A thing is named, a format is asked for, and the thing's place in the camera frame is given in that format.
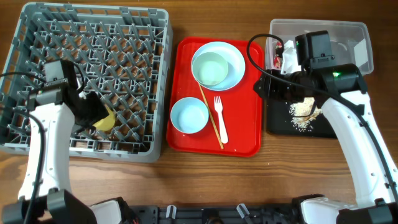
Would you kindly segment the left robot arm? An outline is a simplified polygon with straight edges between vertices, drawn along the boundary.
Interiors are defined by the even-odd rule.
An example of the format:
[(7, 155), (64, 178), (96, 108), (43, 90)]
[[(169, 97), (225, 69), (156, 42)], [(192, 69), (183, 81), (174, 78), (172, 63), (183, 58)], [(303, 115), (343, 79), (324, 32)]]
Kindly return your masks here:
[(42, 86), (30, 91), (27, 109), (11, 111), (30, 121), (27, 172), (18, 201), (2, 210), (3, 223), (40, 223), (49, 212), (48, 223), (96, 223), (92, 209), (72, 195), (69, 178), (70, 136), (109, 116), (97, 94), (80, 97), (83, 85), (69, 60), (44, 65)]

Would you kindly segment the light blue bowl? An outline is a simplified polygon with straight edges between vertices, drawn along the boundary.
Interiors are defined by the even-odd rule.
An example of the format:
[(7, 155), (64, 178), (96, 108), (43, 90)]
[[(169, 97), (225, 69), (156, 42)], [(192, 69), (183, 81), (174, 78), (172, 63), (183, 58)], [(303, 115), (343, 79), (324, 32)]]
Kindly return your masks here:
[(185, 97), (173, 105), (170, 120), (173, 127), (181, 133), (194, 134), (207, 125), (209, 112), (202, 100)]

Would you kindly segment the light green bowl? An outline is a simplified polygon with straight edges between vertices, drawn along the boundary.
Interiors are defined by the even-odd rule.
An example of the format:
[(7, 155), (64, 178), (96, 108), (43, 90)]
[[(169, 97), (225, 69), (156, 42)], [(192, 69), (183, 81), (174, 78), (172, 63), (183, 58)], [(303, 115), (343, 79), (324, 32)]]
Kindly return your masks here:
[(229, 65), (220, 54), (205, 52), (193, 58), (191, 71), (199, 84), (215, 86), (227, 77)]

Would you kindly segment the red snack wrapper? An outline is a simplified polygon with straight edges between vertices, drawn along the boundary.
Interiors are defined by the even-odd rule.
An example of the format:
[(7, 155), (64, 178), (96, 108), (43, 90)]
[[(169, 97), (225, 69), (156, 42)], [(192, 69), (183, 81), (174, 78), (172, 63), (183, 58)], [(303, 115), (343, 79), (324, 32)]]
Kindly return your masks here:
[(283, 62), (283, 52), (284, 52), (284, 47), (283, 44), (281, 44), (280, 42), (277, 42), (275, 47), (275, 55), (274, 55), (274, 59), (273, 59), (273, 66), (276, 69), (281, 69), (282, 68), (282, 62)]

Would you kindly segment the yellow plastic cup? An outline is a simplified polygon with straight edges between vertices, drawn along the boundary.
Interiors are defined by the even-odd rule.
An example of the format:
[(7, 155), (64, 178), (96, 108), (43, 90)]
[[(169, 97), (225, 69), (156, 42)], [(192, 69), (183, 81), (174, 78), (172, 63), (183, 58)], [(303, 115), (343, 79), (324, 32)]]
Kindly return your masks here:
[(93, 126), (100, 131), (109, 131), (112, 130), (114, 127), (114, 124), (116, 122), (116, 118), (114, 115), (113, 110), (111, 110), (107, 105), (105, 106), (108, 115), (107, 117), (99, 120), (98, 122), (96, 122)]

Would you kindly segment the rice food scraps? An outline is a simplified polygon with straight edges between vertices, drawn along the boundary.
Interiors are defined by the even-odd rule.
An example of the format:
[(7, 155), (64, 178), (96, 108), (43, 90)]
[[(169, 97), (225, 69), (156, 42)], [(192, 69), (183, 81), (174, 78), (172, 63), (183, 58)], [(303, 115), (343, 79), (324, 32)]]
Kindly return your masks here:
[(317, 107), (314, 98), (304, 98), (303, 102), (289, 106), (289, 114), (295, 130), (304, 133), (314, 130), (313, 123), (322, 114), (322, 110)]

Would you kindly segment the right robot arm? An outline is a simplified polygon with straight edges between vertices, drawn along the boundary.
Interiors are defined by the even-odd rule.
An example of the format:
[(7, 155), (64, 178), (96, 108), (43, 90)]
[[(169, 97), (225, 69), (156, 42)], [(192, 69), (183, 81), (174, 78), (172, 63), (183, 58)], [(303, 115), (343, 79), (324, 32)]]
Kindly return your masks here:
[(300, 70), (262, 70), (254, 91), (263, 99), (301, 103), (313, 98), (349, 165), (356, 204), (323, 195), (296, 199), (301, 223), (396, 223), (397, 167), (374, 119), (367, 84), (352, 64), (337, 65), (325, 30), (298, 35)]

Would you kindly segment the wooden chopstick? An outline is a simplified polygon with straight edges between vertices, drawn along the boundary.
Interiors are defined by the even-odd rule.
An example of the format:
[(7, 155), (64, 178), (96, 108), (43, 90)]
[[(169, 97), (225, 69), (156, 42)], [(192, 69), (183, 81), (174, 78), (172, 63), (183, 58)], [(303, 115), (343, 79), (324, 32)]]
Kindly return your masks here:
[(202, 86), (201, 86), (200, 84), (198, 84), (198, 87), (199, 87), (199, 89), (200, 89), (200, 93), (201, 93), (201, 95), (202, 95), (203, 101), (204, 101), (204, 103), (205, 103), (205, 105), (206, 105), (206, 108), (207, 108), (207, 110), (208, 110), (209, 117), (210, 117), (210, 121), (211, 121), (211, 124), (212, 124), (212, 126), (213, 126), (214, 132), (215, 132), (215, 134), (216, 134), (218, 143), (219, 143), (219, 145), (220, 145), (221, 150), (223, 150), (223, 149), (224, 149), (224, 145), (223, 145), (223, 143), (221, 142), (221, 138), (220, 138), (218, 129), (217, 129), (217, 127), (216, 127), (215, 121), (214, 121), (214, 119), (213, 119), (213, 115), (212, 115), (212, 113), (211, 113), (210, 107), (209, 107), (209, 105), (208, 105), (208, 101), (207, 101), (207, 99), (206, 99), (205, 93), (203, 92)]

